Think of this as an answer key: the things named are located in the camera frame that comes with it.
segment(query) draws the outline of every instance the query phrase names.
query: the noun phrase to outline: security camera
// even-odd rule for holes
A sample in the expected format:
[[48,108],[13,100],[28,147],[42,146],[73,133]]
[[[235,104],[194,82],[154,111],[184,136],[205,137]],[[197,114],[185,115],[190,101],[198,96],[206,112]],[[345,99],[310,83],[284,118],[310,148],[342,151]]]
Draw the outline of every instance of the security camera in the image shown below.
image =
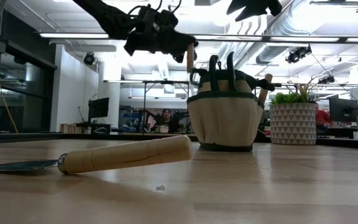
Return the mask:
[[98,62],[98,59],[94,56],[94,52],[88,52],[85,55],[84,63],[86,65],[95,65]]

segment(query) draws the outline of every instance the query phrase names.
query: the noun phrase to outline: desk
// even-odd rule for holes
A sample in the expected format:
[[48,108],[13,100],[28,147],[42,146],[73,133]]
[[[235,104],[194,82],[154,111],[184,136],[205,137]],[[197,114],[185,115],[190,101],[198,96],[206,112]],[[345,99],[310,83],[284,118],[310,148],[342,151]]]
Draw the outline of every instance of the desk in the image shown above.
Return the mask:
[[[0,163],[124,141],[0,144]],[[0,224],[358,223],[358,150],[254,144],[190,161],[80,175],[0,174]],[[165,190],[156,190],[164,185]]]
[[354,139],[354,133],[356,132],[358,132],[357,128],[328,128],[326,130],[318,131],[318,134],[335,136],[336,138]]

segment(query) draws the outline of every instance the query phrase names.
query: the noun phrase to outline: tool handle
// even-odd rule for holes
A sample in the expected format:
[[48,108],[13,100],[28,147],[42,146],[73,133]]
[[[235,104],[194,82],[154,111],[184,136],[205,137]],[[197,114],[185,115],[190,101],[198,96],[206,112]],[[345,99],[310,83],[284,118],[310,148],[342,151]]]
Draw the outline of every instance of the tool handle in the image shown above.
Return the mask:
[[194,44],[187,45],[187,72],[194,68]]
[[175,136],[69,152],[60,157],[62,161],[59,161],[59,170],[66,174],[78,174],[185,161],[190,159],[191,156],[190,138]]
[[[269,82],[272,82],[273,75],[272,74],[266,74],[265,79]],[[265,104],[267,94],[269,93],[268,90],[261,89],[258,97],[258,101]]]

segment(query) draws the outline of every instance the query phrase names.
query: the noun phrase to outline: ceiling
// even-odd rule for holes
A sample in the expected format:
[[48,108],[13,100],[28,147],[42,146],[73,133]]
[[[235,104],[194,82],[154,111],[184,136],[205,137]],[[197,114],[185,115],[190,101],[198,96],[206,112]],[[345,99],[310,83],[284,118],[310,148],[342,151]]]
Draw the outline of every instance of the ceiling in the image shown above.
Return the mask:
[[[176,13],[180,21],[176,28],[177,31],[188,34],[262,34],[266,27],[271,27],[278,22],[278,19],[272,21],[272,16],[267,16],[264,21],[251,18],[241,23],[230,22],[232,18],[224,15],[228,0],[215,1],[217,3],[212,6],[199,6],[197,5],[198,1],[200,0],[183,0]],[[150,3],[152,7],[158,6],[156,0],[104,0],[104,2],[125,12],[139,4]],[[291,0],[280,0],[280,2],[283,6],[286,6]],[[169,4],[176,6],[178,0],[164,0],[162,8],[166,9]],[[309,8],[308,2],[304,7],[307,13],[297,15],[295,21],[300,28],[311,26],[310,24],[313,23],[314,25],[318,24],[315,25],[316,27],[310,35],[358,35],[358,14],[355,8],[328,6],[312,10]],[[71,0],[9,0],[7,10],[39,32],[103,32],[99,24]],[[252,27],[255,23],[259,25],[257,29]],[[148,52],[136,52],[133,57],[130,57],[122,48],[123,41],[72,40],[63,43],[66,44],[67,50],[71,51],[71,54],[77,55],[78,58],[84,54],[85,50],[82,49],[85,47],[105,46],[106,49],[109,49],[109,46],[115,46],[116,52],[114,54],[119,56],[123,75],[151,74],[153,71],[158,71],[157,62],[163,60],[167,63],[169,70],[181,71],[183,78],[187,79],[184,63],[176,63],[169,55],[152,55]],[[222,56],[219,53],[222,52],[223,44],[222,42],[200,42],[196,49],[198,54],[196,64],[201,65],[208,61],[212,54]],[[251,49],[251,46],[252,44],[231,45],[233,50],[247,50]],[[254,57],[243,62],[241,66],[237,66],[237,69],[253,76],[271,73],[276,77],[276,81],[278,77],[281,77],[280,81],[285,82],[289,78],[307,78],[323,73],[324,68],[317,60],[321,62],[325,69],[333,69],[339,77],[348,76],[349,68],[358,63],[358,45],[311,44],[317,60],[312,56],[307,56],[296,64],[288,64],[285,57],[288,55],[288,51],[294,47],[296,46],[286,47],[286,50],[276,56],[269,64],[257,65]],[[105,54],[96,53],[102,60]]]

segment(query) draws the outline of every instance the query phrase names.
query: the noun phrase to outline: potted plant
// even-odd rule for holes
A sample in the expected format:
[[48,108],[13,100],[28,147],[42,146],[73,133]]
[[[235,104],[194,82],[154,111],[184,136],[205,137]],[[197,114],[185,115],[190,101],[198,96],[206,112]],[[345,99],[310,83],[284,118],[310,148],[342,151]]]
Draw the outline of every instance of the potted plant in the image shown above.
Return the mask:
[[295,84],[296,93],[278,93],[270,107],[270,138],[274,144],[316,144],[316,112],[310,92],[314,87]]

